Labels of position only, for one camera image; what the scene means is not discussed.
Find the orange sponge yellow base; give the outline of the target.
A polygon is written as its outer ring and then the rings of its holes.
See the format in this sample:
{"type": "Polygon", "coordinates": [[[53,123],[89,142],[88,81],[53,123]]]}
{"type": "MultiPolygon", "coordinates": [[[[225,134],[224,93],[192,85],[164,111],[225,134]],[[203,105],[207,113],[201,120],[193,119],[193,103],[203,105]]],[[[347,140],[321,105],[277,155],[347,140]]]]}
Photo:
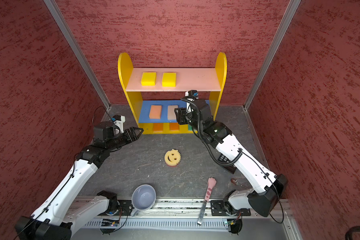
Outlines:
{"type": "Polygon", "coordinates": [[[164,131],[163,123],[154,123],[153,124],[153,133],[161,134],[164,131]]]}
{"type": "Polygon", "coordinates": [[[169,131],[170,132],[179,132],[180,125],[178,123],[169,123],[169,131]]]}

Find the beige pink sponge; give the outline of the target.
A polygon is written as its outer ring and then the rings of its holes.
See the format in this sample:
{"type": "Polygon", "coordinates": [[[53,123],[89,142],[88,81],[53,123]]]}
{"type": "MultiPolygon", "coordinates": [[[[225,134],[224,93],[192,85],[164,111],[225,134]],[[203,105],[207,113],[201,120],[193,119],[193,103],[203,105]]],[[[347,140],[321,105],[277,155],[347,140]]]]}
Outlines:
{"type": "Polygon", "coordinates": [[[178,107],[179,107],[178,105],[168,106],[168,115],[167,115],[168,121],[175,121],[177,119],[175,109],[177,109],[178,107]]]}

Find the salmon orange sponge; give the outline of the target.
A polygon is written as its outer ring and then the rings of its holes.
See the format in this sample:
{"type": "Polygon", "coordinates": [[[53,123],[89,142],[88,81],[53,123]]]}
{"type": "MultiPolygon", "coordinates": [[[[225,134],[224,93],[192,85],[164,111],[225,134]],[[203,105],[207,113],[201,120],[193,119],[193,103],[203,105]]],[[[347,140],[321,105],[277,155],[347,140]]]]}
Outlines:
{"type": "Polygon", "coordinates": [[[150,120],[160,120],[162,114],[162,106],[161,105],[151,105],[149,118],[150,120]]]}

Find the smiley face yellow sponge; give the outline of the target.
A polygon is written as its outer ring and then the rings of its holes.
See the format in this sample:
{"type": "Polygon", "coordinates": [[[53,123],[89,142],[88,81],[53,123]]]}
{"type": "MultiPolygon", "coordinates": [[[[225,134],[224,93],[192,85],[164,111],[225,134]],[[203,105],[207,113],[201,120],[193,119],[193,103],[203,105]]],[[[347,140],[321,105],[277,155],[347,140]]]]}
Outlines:
{"type": "Polygon", "coordinates": [[[165,163],[170,167],[176,167],[181,161],[181,154],[178,150],[172,149],[165,154],[165,163]]]}

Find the yellow square sponge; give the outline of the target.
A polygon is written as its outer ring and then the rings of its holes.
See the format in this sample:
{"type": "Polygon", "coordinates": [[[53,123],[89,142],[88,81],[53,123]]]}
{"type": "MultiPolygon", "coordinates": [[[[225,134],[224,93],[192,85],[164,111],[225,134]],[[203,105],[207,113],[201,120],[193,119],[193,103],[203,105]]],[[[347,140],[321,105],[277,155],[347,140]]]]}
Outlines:
{"type": "Polygon", "coordinates": [[[162,77],[162,87],[165,88],[174,88],[176,87],[177,73],[163,73],[162,77]]]}
{"type": "Polygon", "coordinates": [[[143,87],[150,87],[156,85],[157,73],[156,72],[143,72],[141,78],[141,85],[143,87]]]}

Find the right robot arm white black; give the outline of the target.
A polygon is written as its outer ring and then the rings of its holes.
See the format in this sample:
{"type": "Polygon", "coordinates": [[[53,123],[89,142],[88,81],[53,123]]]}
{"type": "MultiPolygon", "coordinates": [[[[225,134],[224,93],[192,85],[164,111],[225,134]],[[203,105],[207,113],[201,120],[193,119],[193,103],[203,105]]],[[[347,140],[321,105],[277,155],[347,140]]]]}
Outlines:
{"type": "Polygon", "coordinates": [[[288,184],[286,176],[274,174],[256,160],[225,124],[214,120],[206,101],[195,97],[181,100],[187,106],[175,109],[178,124],[191,126],[216,164],[239,170],[251,185],[248,190],[228,196],[226,211],[251,208],[260,216],[270,216],[273,208],[281,203],[288,184]]]}

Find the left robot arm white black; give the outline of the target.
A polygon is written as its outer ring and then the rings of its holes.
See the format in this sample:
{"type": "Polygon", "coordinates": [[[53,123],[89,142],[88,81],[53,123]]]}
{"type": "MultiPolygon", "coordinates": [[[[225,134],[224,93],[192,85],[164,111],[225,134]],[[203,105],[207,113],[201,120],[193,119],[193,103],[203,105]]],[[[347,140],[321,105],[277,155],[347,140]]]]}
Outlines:
{"type": "Polygon", "coordinates": [[[135,142],[144,132],[142,128],[130,127],[115,134],[119,129],[108,122],[95,126],[92,143],[77,154],[73,166],[53,193],[30,217],[19,218],[15,225],[18,239],[69,240],[99,214],[121,215],[117,194],[109,191],[99,192],[89,203],[67,213],[86,182],[110,154],[135,142]]]}

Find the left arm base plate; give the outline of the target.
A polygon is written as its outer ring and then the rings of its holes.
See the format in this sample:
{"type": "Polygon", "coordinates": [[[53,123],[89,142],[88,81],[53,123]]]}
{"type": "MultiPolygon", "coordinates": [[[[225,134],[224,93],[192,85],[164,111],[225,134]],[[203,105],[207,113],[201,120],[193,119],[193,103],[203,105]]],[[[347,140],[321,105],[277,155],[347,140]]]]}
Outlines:
{"type": "Polygon", "coordinates": [[[131,200],[110,200],[105,214],[108,216],[129,216],[132,212],[131,200]]]}

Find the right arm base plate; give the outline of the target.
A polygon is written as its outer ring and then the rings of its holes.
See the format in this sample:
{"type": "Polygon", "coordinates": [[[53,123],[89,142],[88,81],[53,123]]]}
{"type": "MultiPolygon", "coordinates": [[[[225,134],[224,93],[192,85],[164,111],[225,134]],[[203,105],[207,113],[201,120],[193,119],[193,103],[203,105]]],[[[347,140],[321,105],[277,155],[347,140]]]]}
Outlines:
{"type": "Polygon", "coordinates": [[[228,202],[223,200],[210,201],[211,213],[213,217],[249,217],[250,209],[235,210],[228,202]]]}

